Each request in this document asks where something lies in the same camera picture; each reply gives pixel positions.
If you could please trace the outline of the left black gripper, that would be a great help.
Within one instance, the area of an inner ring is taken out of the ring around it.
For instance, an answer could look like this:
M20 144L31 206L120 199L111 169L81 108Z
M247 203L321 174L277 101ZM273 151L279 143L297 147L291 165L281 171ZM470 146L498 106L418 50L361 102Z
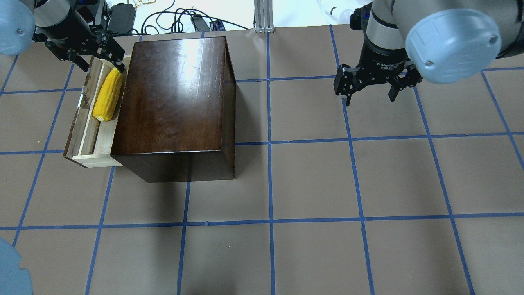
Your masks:
M87 72L89 64L81 55L95 56L99 60L109 61L120 73L125 71L123 58L125 50L106 32L98 32L97 36L90 30L49 30L49 40L45 41L49 49L60 61L75 64Z

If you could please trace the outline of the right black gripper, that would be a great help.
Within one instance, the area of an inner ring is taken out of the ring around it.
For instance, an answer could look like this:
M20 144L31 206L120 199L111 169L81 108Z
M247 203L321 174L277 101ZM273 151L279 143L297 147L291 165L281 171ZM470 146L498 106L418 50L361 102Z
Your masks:
M335 95L345 96L345 104L348 107L355 92L366 86L389 83L391 88L388 97L391 102L395 102L400 91L413 88L423 80L417 68L408 68L403 77L399 76L404 71L408 59L404 48L385 49L375 45L364 45L356 67L338 66L333 83Z

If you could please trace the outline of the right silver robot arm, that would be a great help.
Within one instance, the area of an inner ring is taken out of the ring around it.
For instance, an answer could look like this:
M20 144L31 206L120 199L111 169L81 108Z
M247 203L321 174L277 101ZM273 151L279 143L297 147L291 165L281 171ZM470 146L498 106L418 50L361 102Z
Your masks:
M363 32L359 63L338 66L334 93L389 84L388 97L423 80L451 84L523 53L522 0L373 0L350 16Z

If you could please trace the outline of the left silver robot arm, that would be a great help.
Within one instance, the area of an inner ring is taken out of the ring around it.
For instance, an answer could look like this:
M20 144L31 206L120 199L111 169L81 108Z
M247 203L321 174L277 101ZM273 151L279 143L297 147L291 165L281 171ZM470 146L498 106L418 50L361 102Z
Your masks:
M26 51L33 38L35 29L43 33L47 40L45 46L62 61L70 61L89 73L88 64L81 56L93 56L101 61L109 61L124 70L123 48L113 39L113 32L107 32L106 25L99 11L98 19L84 19L83 12L77 8L88 6L100 7L104 0L2 0L1 1L1 55L14 56L4 84L4 95L8 79L16 60ZM14 246L1 239L1 294L33 295L32 279L28 269L19 266L21 255Z

